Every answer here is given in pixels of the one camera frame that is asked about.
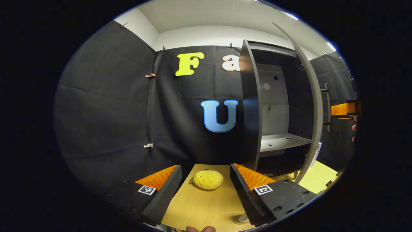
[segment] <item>hand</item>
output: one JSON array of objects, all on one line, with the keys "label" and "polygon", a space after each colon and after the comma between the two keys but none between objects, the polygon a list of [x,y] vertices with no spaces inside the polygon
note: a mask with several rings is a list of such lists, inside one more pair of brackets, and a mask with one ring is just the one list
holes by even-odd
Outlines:
[{"label": "hand", "polygon": [[355,125],[352,126],[352,130],[356,130],[356,125],[357,125],[357,124],[355,124]]},{"label": "hand", "polygon": [[[196,229],[196,228],[194,228],[194,227],[191,227],[191,226],[188,226],[188,227],[186,227],[186,230],[185,230],[186,232],[199,232],[199,230],[198,229]],[[216,229],[214,228],[214,227],[212,227],[212,226],[206,226],[202,231],[200,231],[200,232],[216,232]]]}]

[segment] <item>blue letter u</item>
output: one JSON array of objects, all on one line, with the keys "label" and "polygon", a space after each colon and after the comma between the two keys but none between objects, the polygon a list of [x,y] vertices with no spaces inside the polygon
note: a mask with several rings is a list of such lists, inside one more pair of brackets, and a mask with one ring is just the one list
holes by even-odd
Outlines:
[{"label": "blue letter u", "polygon": [[239,104],[236,100],[226,100],[223,102],[227,106],[227,123],[220,124],[217,121],[216,108],[219,106],[218,101],[208,100],[202,101],[200,105],[203,107],[203,118],[205,126],[213,132],[227,132],[236,124],[236,106]]}]

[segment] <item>shelf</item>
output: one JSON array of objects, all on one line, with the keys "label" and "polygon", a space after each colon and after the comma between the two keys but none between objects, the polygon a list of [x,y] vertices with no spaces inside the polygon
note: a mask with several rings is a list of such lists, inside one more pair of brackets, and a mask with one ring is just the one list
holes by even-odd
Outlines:
[{"label": "shelf", "polygon": [[309,144],[311,140],[293,134],[262,135],[260,152],[281,150]]}]

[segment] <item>ceiling light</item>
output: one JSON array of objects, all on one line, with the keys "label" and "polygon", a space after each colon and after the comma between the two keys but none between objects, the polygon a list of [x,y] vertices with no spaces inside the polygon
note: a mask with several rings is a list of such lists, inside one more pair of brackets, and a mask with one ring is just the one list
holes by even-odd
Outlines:
[{"label": "ceiling light", "polygon": [[286,14],[287,16],[291,17],[292,19],[297,20],[297,17],[295,17],[295,16],[293,16],[293,15],[291,15],[291,14],[285,13],[285,12],[283,12],[283,11],[281,11],[281,12],[284,13],[284,14]]},{"label": "ceiling light", "polygon": [[336,51],[336,48],[334,48],[334,47],[332,46],[332,44],[330,44],[330,42],[327,42],[327,45],[332,49],[332,51]]}]

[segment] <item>white ceiling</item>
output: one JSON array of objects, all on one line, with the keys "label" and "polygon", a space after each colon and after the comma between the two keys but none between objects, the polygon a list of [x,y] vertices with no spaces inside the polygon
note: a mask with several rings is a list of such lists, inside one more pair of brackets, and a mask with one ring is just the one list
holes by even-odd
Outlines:
[{"label": "white ceiling", "polygon": [[237,26],[286,39],[276,22],[301,46],[321,56],[332,50],[301,20],[253,0],[152,0],[138,7],[159,33],[191,26]]}]

